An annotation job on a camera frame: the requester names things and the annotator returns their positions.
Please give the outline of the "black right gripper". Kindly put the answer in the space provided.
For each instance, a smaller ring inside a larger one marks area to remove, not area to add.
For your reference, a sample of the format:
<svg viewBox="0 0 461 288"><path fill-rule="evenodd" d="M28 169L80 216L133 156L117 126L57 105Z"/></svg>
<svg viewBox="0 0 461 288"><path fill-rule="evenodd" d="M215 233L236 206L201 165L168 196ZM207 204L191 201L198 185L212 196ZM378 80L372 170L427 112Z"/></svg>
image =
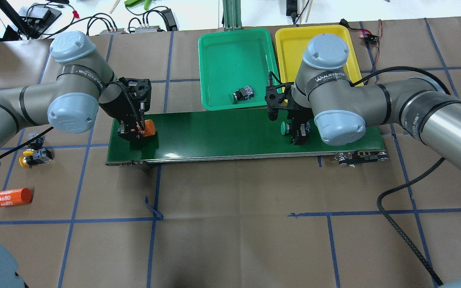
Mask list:
<svg viewBox="0 0 461 288"><path fill-rule="evenodd" d="M310 122L314 117L311 108L306 108L298 104L294 98L294 82L281 82L273 72L268 74L268 84L265 88L264 100L267 102L267 115L269 120L277 120L279 111L287 111L287 119L292 120L295 126L295 133L292 135L291 143L293 145L304 145L309 140L310 134L306 135L303 126L300 124Z"/></svg>

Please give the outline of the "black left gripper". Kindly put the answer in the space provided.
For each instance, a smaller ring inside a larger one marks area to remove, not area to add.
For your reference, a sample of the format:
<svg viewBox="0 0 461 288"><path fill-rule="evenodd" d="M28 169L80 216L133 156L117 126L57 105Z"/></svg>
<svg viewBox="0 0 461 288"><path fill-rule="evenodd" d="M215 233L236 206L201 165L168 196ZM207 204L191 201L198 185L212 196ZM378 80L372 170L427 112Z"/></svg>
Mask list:
<svg viewBox="0 0 461 288"><path fill-rule="evenodd" d="M119 77L104 86L99 106L108 116L118 120L120 138L135 142L140 139L139 131L145 132L145 115L150 109L151 92L151 82L147 78Z"/></svg>

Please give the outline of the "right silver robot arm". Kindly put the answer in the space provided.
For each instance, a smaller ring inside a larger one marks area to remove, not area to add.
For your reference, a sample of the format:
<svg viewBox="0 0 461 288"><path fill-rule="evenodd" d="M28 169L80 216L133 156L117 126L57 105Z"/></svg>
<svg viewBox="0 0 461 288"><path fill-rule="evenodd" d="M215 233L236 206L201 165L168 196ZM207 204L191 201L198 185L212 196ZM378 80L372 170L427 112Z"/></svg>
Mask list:
<svg viewBox="0 0 461 288"><path fill-rule="evenodd" d="M351 48L335 34L309 40L296 80L265 89L268 116L287 110L283 134L295 145L309 137L310 119L323 143L342 146L356 142L369 126L399 124L414 139L430 147L461 170L461 100L434 75L361 86L344 71Z"/></svg>

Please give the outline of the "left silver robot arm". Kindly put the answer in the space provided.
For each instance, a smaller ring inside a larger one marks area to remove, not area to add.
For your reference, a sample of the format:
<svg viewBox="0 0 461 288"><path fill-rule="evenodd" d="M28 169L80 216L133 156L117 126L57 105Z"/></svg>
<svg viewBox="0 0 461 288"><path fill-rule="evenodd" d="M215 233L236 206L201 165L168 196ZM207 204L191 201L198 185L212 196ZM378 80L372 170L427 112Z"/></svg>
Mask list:
<svg viewBox="0 0 461 288"><path fill-rule="evenodd" d="M149 80L118 78L79 31L55 38L50 53L60 64L54 82L0 90L0 148L31 126L49 124L64 133L84 133L92 129L99 109L119 122L118 135L127 141L155 135L154 122L146 119Z"/></svg>

